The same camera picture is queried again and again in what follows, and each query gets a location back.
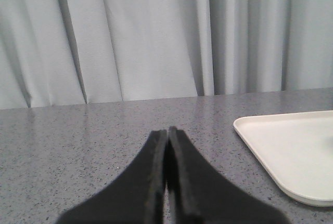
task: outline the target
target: speckled granite surface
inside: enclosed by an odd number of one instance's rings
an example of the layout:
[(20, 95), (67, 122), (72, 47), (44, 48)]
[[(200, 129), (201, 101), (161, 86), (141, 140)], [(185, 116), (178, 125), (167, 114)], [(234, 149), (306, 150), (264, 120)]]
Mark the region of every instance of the speckled granite surface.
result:
[(54, 223), (115, 179), (151, 130), (171, 125), (221, 174), (292, 223), (333, 223), (333, 207), (282, 193), (232, 126), (241, 116), (332, 109), (333, 88), (1, 110), (0, 223)]

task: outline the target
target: white tray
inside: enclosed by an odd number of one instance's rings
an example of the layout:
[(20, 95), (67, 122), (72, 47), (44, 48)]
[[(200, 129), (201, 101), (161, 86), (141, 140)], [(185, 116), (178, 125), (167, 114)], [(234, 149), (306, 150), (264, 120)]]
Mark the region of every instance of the white tray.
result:
[(241, 117), (234, 128), (288, 196), (333, 206), (333, 111)]

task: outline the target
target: curtain fold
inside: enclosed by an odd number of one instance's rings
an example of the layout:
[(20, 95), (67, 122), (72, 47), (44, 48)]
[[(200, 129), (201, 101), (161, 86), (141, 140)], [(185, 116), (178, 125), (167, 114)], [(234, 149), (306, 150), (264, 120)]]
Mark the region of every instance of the curtain fold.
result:
[(0, 0), (0, 109), (321, 87), (331, 0)]

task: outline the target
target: gray table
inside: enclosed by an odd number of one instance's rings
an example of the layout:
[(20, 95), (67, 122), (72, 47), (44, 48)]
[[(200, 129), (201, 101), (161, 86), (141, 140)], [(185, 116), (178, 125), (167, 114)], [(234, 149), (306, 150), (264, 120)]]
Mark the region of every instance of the gray table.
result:
[(1, 110), (0, 223), (54, 223), (115, 179), (151, 130), (171, 125), (222, 175), (292, 223), (333, 223), (333, 208), (282, 193), (232, 126), (242, 116), (332, 109), (333, 88)]

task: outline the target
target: black robotic claw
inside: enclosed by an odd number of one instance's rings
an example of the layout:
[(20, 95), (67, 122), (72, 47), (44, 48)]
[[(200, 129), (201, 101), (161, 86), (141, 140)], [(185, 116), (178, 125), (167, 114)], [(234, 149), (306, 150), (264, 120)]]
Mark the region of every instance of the black robotic claw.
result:
[(286, 217), (241, 191), (198, 152), (185, 132), (152, 131), (108, 187), (64, 213), (57, 224), (161, 224), (165, 185), (176, 224), (287, 224)]

